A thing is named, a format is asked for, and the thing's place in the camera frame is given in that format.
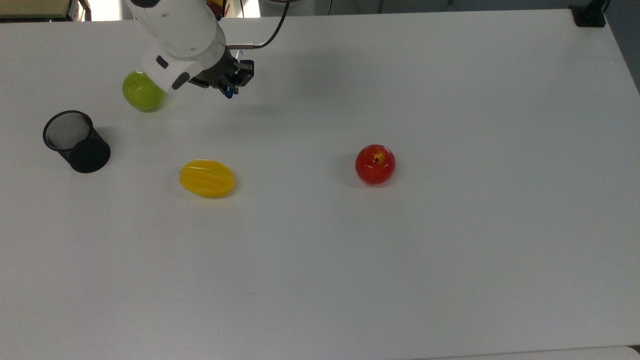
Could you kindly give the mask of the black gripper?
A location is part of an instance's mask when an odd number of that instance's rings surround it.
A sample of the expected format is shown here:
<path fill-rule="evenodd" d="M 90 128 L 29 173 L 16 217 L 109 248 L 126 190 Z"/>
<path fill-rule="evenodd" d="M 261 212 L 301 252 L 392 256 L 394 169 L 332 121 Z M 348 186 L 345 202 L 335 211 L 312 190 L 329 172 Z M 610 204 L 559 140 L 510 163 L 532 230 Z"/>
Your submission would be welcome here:
<path fill-rule="evenodd" d="M 255 62 L 249 59 L 237 62 L 230 50 L 225 50 L 217 64 L 192 78 L 192 84 L 204 89 L 219 89 L 224 96 L 235 96 L 238 94 L 236 75 L 242 81 L 251 80 L 255 75 Z"/>

